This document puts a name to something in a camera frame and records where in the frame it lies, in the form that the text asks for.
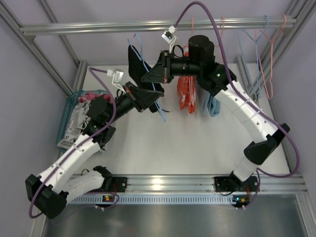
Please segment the black trousers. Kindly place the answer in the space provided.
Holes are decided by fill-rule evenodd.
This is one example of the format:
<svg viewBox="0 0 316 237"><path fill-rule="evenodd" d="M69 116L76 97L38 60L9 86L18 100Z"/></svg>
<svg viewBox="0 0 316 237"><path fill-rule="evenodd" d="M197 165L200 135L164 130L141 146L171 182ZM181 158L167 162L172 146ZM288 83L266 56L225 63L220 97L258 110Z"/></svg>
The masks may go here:
<svg viewBox="0 0 316 237"><path fill-rule="evenodd" d="M128 47L128 73L129 76L134 80L138 87L142 89L161 91L164 93L164 89L161 84L154 83L154 87L151 83L142 82L142 77L147 73L142 60L139 59L139 53L134 46Z"/></svg>

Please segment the orange white trousers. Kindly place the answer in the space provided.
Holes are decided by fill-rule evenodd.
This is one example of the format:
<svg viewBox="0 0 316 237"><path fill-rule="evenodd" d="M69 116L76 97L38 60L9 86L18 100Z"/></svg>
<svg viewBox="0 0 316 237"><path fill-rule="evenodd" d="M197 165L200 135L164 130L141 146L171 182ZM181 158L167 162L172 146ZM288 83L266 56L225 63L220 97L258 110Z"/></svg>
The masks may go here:
<svg viewBox="0 0 316 237"><path fill-rule="evenodd" d="M196 77L180 76L177 81L177 93L181 110L187 108L190 114L196 110Z"/></svg>

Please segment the blue wire hanger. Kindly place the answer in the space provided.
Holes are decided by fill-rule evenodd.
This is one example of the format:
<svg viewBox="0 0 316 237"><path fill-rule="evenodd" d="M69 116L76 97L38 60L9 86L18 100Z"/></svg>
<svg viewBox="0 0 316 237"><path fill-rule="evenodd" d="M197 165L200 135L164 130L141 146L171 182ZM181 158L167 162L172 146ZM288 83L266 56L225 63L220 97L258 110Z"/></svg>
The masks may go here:
<svg viewBox="0 0 316 237"><path fill-rule="evenodd" d="M143 55L143 43L138 33L134 33L134 38L138 40L140 48L133 44L131 39L127 39L128 42L128 74L136 85L142 89L160 91L164 93L164 89L161 84L143 80L143 77L152 70L152 67L146 62Z"/></svg>

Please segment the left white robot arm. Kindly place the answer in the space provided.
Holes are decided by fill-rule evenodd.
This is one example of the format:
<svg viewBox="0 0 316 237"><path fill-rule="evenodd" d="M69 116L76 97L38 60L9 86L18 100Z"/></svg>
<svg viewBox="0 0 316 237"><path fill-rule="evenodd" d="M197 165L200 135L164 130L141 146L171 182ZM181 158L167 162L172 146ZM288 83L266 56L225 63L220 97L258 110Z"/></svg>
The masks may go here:
<svg viewBox="0 0 316 237"><path fill-rule="evenodd" d="M125 93L114 99L110 94L95 97L89 103L90 121L74 144L48 169L25 181L31 206L48 219L56 218L69 202L93 190L113 191L113 175L106 168L96 166L79 178L72 175L93 154L101 150L112 138L116 128L111 124L136 109L143 112L163 96L163 92L139 88L127 82Z"/></svg>

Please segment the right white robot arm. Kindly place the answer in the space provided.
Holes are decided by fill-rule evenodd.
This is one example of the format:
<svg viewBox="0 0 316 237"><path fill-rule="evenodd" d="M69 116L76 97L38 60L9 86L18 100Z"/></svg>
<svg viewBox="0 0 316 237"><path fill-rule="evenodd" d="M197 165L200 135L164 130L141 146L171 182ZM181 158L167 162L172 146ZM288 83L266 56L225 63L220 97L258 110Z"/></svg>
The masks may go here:
<svg viewBox="0 0 316 237"><path fill-rule="evenodd" d="M214 43L208 37L189 38L188 55L176 57L173 51L160 52L156 64L142 77L143 82L170 83L175 76L194 76L198 85L223 103L246 128L252 142L228 177L220 177L217 192L236 192L246 188L247 180L273 153L289 132L287 124L280 126L260 114L260 108L242 90L236 76L215 61Z"/></svg>

